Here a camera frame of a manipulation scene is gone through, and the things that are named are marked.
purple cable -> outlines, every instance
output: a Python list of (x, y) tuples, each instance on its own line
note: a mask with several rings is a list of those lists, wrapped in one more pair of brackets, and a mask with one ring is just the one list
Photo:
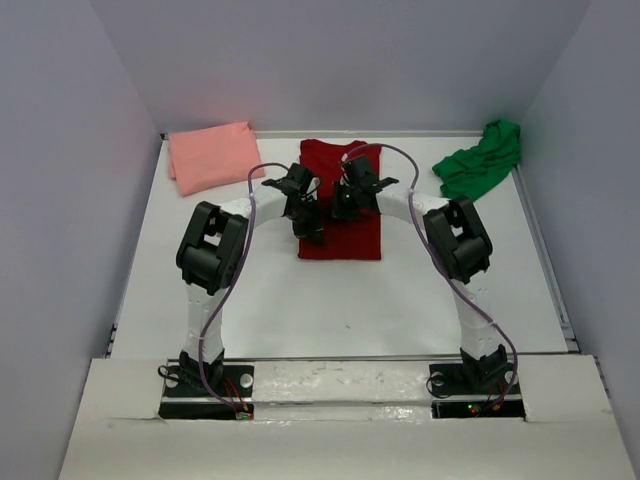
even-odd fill
[(242, 268), (244, 267), (244, 264), (247, 260), (247, 255), (249, 254), (249, 248), (251, 247), (251, 240), (253, 239), (253, 230), (256, 224), (256, 200), (255, 198), (253, 198), (253, 185), (251, 184), (251, 178), (253, 177), (253, 173), (256, 170), (263, 167), (282, 167), (285, 170), (289, 170), (283, 164), (276, 163), (276, 162), (262, 163), (260, 165), (256, 165), (251, 170), (249, 170), (249, 173), (247, 174), (247, 183), (249, 184), (249, 202), (251, 202), (251, 214), (249, 215), (249, 233), (247, 234), (247, 242), (244, 245), (242, 256), (240, 257), (240, 260), (238, 260), (238, 268), (236, 269), (236, 273), (231, 279), (231, 283), (229, 284), (229, 287), (227, 288), (227, 291), (225, 292), (224, 297), (222, 297), (222, 300), (220, 300), (220, 303), (218, 304), (218, 306), (213, 310), (213, 312), (209, 316), (207, 323), (205, 323), (204, 327), (202, 327), (202, 331), (200, 332), (200, 340), (198, 341), (198, 368), (200, 370), (200, 381), (202, 382), (202, 385), (204, 385), (204, 388), (207, 390), (209, 395), (211, 395), (218, 401), (224, 403), (230, 408), (234, 408), (233, 404), (228, 400), (224, 399), (223, 397), (221, 397), (220, 395), (218, 395), (213, 390), (213, 388), (211, 388), (211, 385), (209, 385), (209, 381), (207, 380), (207, 376), (204, 372), (204, 358), (203, 358), (204, 337), (207, 334), (207, 330), (209, 330), (209, 327), (213, 323), (213, 320), (216, 318), (218, 313), (220, 313), (224, 304), (227, 303), (227, 300), (229, 299), (231, 292), (236, 286), (236, 283), (238, 282), (238, 278), (240, 278), (240, 273), (242, 273)]
[(462, 301), (464, 301), (478, 315), (480, 315), (484, 320), (486, 320), (486, 322), (489, 325), (491, 325), (500, 334), (500, 336), (504, 339), (504, 341), (507, 342), (507, 344), (509, 345), (509, 348), (511, 349), (511, 353), (513, 354), (513, 373), (511, 375), (511, 380), (509, 380), (509, 383), (507, 384), (507, 388), (504, 389), (504, 392), (497, 398), (497, 400), (495, 400), (493, 403), (491, 403), (490, 405), (488, 405), (487, 407), (485, 407), (483, 409), (483, 411), (490, 410), (495, 405), (497, 405), (498, 403), (500, 403), (500, 402), (502, 402), (504, 400), (504, 398), (509, 394), (509, 392), (511, 391), (511, 389), (513, 388), (513, 386), (515, 385), (515, 383), (517, 381), (518, 352), (516, 350), (516, 347), (513, 344), (513, 342), (511, 341), (511, 339), (507, 336), (507, 334), (504, 333), (504, 330), (502, 330), (502, 328), (500, 328), (500, 325), (498, 325), (496, 323), (496, 321), (491, 317), (491, 315), (489, 315), (487, 312), (482, 310), (478, 305), (473, 303), (464, 294), (464, 292), (462, 290), (460, 290), (460, 288), (455, 283), (453, 283), (453, 280), (451, 280), (449, 278), (449, 276), (447, 275), (447, 273), (445, 271), (445, 268), (444, 268), (444, 265), (442, 264), (442, 261), (438, 258), (438, 256), (436, 255), (436, 252), (433, 250), (431, 245), (429, 245), (429, 241), (425, 237), (424, 233), (422, 233), (422, 229), (420, 228), (420, 223), (418, 222), (418, 215), (416, 214), (415, 207), (413, 205), (413, 193), (414, 193), (414, 189), (415, 189), (415, 187), (416, 187), (416, 185), (418, 183), (418, 176), (420, 175), (420, 169), (418, 168), (418, 164), (416, 163), (416, 161), (408, 153), (406, 153), (405, 151), (401, 150), (398, 147), (394, 147), (393, 145), (388, 145), (386, 143), (368, 143), (366, 145), (360, 145), (359, 147), (356, 147), (356, 148), (352, 149), (351, 151), (349, 151), (349, 153), (347, 153), (347, 155), (346, 155), (346, 158), (349, 158), (353, 153), (358, 152), (360, 150), (363, 150), (363, 149), (365, 149), (367, 147), (388, 148), (390, 150), (393, 150), (394, 152), (398, 152), (400, 155), (402, 155), (407, 160), (409, 160), (409, 162), (411, 162), (411, 165), (413, 165), (413, 169), (415, 171), (415, 174), (413, 176), (413, 181), (411, 182), (411, 186), (409, 188), (409, 213), (411, 214), (411, 221), (413, 223), (413, 226), (416, 229), (416, 232), (418, 233), (418, 237), (420, 237), (420, 240), (422, 241), (422, 244), (424, 245), (424, 248), (429, 253), (429, 256), (431, 257), (431, 261), (433, 262), (434, 266), (436, 267), (436, 270), (445, 279), (445, 281), (447, 282), (449, 287), (451, 287), (451, 289), (455, 292), (455, 294), (458, 297), (460, 297), (462, 299)]

